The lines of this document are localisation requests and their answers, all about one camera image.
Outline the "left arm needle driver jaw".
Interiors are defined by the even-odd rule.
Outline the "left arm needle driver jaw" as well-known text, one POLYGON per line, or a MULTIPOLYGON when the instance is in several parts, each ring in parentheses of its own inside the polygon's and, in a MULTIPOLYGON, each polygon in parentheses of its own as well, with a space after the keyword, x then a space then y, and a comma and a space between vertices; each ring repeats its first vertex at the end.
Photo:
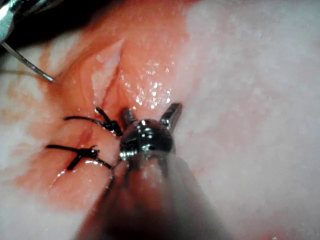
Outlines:
POLYGON ((161 116, 159 122, 166 127, 167 130, 172 132, 176 125, 177 122, 181 116, 183 109, 183 105, 178 102, 172 103, 168 109, 163 113, 161 116))
POLYGON ((124 107, 121 110, 121 120, 124 128, 128 128, 132 123, 134 123, 137 119, 132 112, 132 109, 129 107, 124 107))

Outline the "left arm needle driver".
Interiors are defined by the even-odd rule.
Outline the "left arm needle driver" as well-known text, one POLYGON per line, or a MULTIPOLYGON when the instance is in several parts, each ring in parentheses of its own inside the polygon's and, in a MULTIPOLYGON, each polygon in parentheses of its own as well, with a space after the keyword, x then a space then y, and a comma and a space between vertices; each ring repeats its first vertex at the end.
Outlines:
POLYGON ((146 151, 176 151, 171 132, 154 119, 136 120, 127 127, 119 142, 119 160, 126 161, 146 151))

